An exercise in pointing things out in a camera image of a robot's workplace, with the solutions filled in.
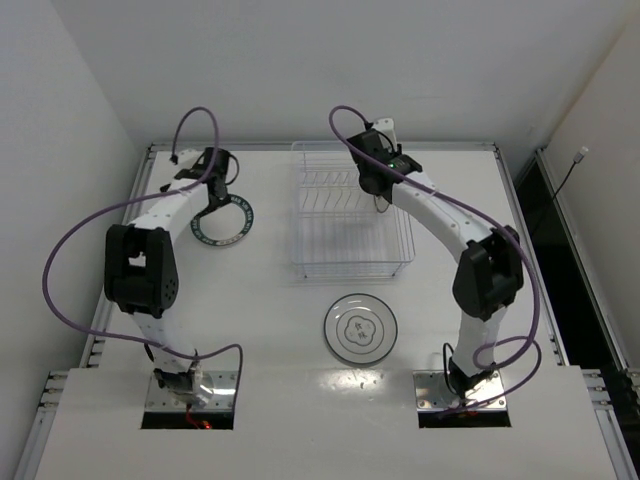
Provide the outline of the green rimmed white plate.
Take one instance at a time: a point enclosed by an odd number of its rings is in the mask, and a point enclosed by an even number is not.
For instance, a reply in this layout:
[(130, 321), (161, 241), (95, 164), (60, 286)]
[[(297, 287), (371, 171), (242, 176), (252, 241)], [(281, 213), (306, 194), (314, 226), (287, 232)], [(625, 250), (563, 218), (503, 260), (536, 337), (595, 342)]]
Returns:
[[(229, 238), (214, 239), (205, 233), (202, 227), (203, 219), (229, 205), (241, 210), (244, 216), (243, 226), (238, 233)], [(249, 234), (254, 225), (254, 219), (254, 210), (248, 200), (236, 194), (228, 194), (224, 199), (218, 200), (218, 203), (213, 207), (208, 207), (203, 212), (197, 214), (190, 222), (190, 230), (194, 238), (204, 245), (215, 248), (230, 247)]]

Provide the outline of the orange sunburst ceramic plate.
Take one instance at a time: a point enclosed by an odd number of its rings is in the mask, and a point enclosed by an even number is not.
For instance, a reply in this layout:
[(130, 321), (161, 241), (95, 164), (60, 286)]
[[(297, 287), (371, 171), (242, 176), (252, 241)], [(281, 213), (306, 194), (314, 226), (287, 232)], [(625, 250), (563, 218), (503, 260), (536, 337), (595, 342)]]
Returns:
[(390, 203), (382, 196), (375, 196), (374, 207), (377, 213), (385, 214), (390, 208)]

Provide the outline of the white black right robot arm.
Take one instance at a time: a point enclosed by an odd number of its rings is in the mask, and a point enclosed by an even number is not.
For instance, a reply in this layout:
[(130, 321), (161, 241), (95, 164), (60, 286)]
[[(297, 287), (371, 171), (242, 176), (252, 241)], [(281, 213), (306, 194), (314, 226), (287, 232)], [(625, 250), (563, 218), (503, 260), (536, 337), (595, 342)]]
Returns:
[(410, 156), (386, 146), (370, 128), (347, 139), (360, 154), (352, 159), (364, 192), (405, 211), (438, 239), (457, 263), (453, 297), (461, 309), (457, 344), (449, 359), (448, 384), (460, 397), (491, 376), (502, 319), (524, 279), (518, 253), (500, 232), (462, 208), (409, 184), (436, 184)]

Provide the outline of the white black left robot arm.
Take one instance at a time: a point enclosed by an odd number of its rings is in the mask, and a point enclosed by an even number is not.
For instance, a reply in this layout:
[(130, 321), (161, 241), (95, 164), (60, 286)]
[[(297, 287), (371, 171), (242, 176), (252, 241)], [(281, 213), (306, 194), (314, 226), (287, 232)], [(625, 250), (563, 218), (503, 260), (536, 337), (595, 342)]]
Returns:
[(238, 160), (227, 150), (207, 147), (184, 150), (174, 161), (189, 166), (160, 187), (162, 196), (148, 210), (108, 229), (104, 290), (147, 341), (159, 387), (187, 405), (203, 407), (213, 396), (213, 380), (169, 312), (179, 292), (174, 244), (192, 220), (230, 202), (229, 164)]

